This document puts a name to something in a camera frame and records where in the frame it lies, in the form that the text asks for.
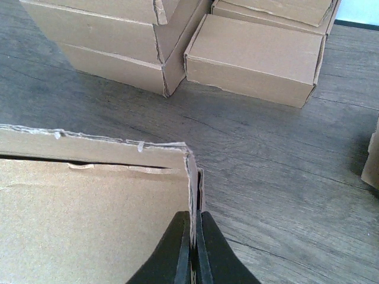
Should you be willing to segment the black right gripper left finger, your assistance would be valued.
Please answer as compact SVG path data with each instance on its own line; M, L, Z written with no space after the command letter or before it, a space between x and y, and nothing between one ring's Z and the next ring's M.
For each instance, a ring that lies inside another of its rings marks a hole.
M190 215L177 212L148 260L129 284L190 283Z

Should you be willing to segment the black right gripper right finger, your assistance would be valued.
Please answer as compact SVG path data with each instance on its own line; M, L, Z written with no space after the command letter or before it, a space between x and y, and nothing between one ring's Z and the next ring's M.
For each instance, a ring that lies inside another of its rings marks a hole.
M235 255L208 211L197 212L196 226L197 283L260 283Z

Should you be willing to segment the large cardboard box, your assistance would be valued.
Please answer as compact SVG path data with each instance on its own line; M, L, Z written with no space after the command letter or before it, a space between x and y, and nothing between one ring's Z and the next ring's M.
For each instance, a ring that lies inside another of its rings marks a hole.
M190 283L203 169L183 143L1 125L1 282L128 283L189 212Z

